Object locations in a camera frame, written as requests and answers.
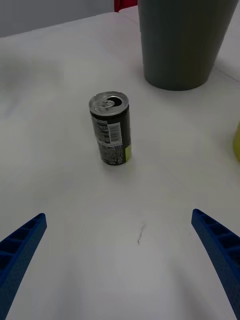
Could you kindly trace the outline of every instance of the red object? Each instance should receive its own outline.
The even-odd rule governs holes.
[[[119,12],[119,10],[133,7],[138,4],[138,0],[114,0],[114,10]]]

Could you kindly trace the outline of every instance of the white table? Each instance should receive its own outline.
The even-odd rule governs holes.
[[[191,216],[240,234],[240,84],[214,68],[192,91],[150,86],[139,28],[117,13],[0,48],[0,237],[39,212],[48,226],[7,319],[234,320]],[[120,167],[101,162],[88,109],[111,90],[130,100]]]

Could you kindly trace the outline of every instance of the scratch on table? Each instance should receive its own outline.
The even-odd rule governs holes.
[[[140,241],[141,241],[141,238],[142,238],[142,236],[143,236],[143,232],[144,232],[144,229],[146,228],[146,226],[147,226],[146,223],[143,223],[143,224],[141,225],[140,234],[139,234],[139,237],[138,237],[138,239],[137,239],[138,245],[140,245]]]

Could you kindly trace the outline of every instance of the gray wall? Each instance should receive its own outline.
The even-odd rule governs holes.
[[[114,11],[114,0],[0,0],[0,37]]]

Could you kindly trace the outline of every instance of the black can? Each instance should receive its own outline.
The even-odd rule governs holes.
[[[126,163],[132,155],[128,97],[115,91],[99,93],[89,108],[102,161],[111,166]]]

